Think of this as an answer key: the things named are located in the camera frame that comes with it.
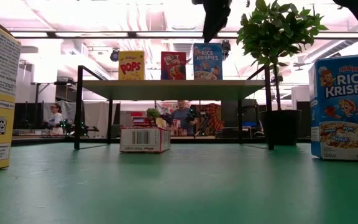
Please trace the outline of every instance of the green leaves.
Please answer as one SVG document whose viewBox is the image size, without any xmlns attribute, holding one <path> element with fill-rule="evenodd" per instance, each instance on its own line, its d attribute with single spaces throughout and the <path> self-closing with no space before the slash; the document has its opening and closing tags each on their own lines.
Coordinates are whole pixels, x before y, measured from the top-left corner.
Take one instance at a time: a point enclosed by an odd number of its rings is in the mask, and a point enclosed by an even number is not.
<svg viewBox="0 0 358 224">
<path fill-rule="evenodd" d="M 265 0 L 256 0 L 256 8 L 261 10 L 262 12 L 267 12 L 267 6 Z"/>
<path fill-rule="evenodd" d="M 310 9 L 304 9 L 299 13 L 300 16 L 304 17 L 310 13 Z"/>
<path fill-rule="evenodd" d="M 298 9 L 296 8 L 296 6 L 294 5 L 294 4 L 290 4 L 290 9 L 291 9 L 291 11 L 292 12 L 294 12 L 295 14 L 297 14 L 298 13 Z"/>
<path fill-rule="evenodd" d="M 287 66 L 279 59 L 294 56 L 314 44 L 314 37 L 328 28 L 320 24 L 322 16 L 294 4 L 280 6 L 277 0 L 268 6 L 265 0 L 256 0 L 250 16 L 241 17 L 237 44 L 242 43 L 244 55 L 251 54 L 254 63 Z"/>
<path fill-rule="evenodd" d="M 241 16 L 241 25 L 244 26 L 244 25 L 247 25 L 247 24 L 248 24 L 248 18 L 247 18 L 247 15 L 244 13 Z"/>
<path fill-rule="evenodd" d="M 287 12 L 291 7 L 291 4 L 285 4 L 282 5 L 280 8 L 278 8 L 278 11 L 283 13 L 283 12 Z"/>
<path fill-rule="evenodd" d="M 283 21 L 281 19 L 277 18 L 277 19 L 275 19 L 273 21 L 273 24 L 274 24 L 275 27 L 282 27 L 283 26 Z"/>
<path fill-rule="evenodd" d="M 316 26 L 316 28 L 319 30 L 328 30 L 328 28 L 324 25 L 318 25 L 318 26 Z"/>
<path fill-rule="evenodd" d="M 309 30 L 310 34 L 317 35 L 319 33 L 318 29 L 316 27 L 313 27 Z"/>
</svg>

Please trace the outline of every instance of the pops cereal box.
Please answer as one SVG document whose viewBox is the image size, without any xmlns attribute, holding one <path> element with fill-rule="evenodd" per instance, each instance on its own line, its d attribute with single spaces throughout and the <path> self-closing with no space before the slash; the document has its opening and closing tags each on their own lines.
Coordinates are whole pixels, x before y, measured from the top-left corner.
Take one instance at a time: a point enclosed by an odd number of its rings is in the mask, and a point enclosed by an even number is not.
<svg viewBox="0 0 358 224">
<path fill-rule="evenodd" d="M 144 51 L 119 52 L 119 80 L 145 80 Z"/>
<path fill-rule="evenodd" d="M 185 52 L 161 52 L 161 79 L 162 80 L 186 79 L 186 53 Z"/>
<path fill-rule="evenodd" d="M 358 160 L 358 55 L 318 60 L 309 75 L 311 153 Z"/>
<path fill-rule="evenodd" d="M 194 44 L 194 79 L 222 80 L 222 60 L 221 44 Z"/>
</svg>

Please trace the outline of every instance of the small cardboard box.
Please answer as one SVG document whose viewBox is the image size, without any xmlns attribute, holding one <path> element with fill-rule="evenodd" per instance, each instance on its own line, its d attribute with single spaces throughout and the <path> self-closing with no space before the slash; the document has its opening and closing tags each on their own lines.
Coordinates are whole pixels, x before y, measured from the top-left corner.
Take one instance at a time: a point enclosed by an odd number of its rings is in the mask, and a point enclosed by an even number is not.
<svg viewBox="0 0 358 224">
<path fill-rule="evenodd" d="M 161 153 L 171 148 L 171 135 L 163 128 L 122 128 L 120 152 Z"/>
<path fill-rule="evenodd" d="M 144 51 L 119 52 L 119 80 L 145 80 Z"/>
<path fill-rule="evenodd" d="M 222 45 L 195 43 L 193 66 L 195 80 L 222 80 Z"/>
<path fill-rule="evenodd" d="M 186 52 L 161 52 L 161 80 L 186 80 Z"/>
</svg>

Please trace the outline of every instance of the nutrition label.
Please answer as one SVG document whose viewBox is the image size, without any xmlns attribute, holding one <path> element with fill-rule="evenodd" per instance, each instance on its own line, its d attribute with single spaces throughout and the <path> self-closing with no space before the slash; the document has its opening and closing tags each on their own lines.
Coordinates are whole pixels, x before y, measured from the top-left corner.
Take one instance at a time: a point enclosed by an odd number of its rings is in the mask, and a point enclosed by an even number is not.
<svg viewBox="0 0 358 224">
<path fill-rule="evenodd" d="M 0 93 L 16 95 L 16 75 L 20 45 L 0 31 Z"/>
</svg>

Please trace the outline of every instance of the cereal bowl image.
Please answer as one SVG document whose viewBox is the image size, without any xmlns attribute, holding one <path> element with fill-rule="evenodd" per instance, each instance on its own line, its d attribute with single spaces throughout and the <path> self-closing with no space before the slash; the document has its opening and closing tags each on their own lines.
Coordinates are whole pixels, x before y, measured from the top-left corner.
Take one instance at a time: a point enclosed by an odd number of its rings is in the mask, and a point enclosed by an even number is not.
<svg viewBox="0 0 358 224">
<path fill-rule="evenodd" d="M 196 80 L 216 80 L 216 76 L 206 71 L 196 71 L 194 74 Z"/>
<path fill-rule="evenodd" d="M 358 149 L 358 124 L 343 121 L 320 123 L 322 144 L 336 149 Z"/>
</svg>

